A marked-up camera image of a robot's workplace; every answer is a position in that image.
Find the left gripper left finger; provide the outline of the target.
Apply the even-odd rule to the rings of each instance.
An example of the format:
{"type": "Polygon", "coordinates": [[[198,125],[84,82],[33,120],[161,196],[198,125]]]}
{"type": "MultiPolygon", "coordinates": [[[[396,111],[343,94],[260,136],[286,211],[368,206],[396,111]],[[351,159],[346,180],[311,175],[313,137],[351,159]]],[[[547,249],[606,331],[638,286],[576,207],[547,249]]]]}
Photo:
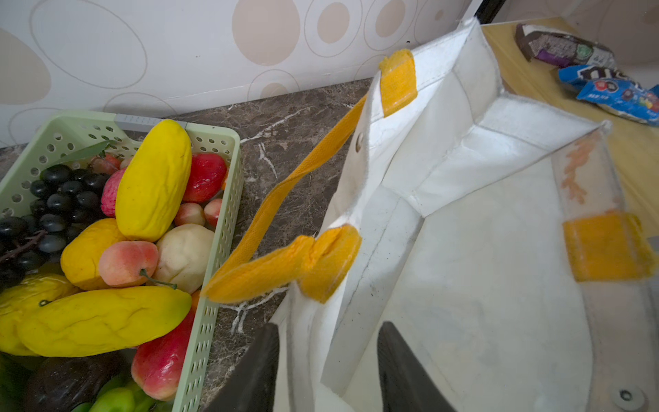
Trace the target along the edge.
{"type": "Polygon", "coordinates": [[[276,324],[266,324],[205,411],[273,411],[280,338],[276,324]]]}

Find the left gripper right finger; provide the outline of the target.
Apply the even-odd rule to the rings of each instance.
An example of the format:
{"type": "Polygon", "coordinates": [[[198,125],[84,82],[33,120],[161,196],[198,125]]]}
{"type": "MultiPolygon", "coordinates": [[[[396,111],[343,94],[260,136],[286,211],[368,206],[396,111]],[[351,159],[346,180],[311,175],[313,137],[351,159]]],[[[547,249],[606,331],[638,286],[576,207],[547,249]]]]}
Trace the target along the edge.
{"type": "Polygon", "coordinates": [[[377,354],[384,412],[456,411],[390,321],[380,327],[377,354]]]}

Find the white grocery bag yellow handles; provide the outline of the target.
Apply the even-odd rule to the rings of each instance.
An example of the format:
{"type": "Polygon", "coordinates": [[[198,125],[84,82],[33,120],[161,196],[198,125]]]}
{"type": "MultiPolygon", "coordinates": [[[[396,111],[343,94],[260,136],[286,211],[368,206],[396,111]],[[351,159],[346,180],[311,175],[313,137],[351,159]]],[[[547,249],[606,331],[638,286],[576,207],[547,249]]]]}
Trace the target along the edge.
{"type": "Polygon", "coordinates": [[[277,411],[384,411],[392,322],[456,411],[655,411],[655,253],[607,121],[505,91],[476,19],[379,65],[204,295],[281,287],[277,411]]]}

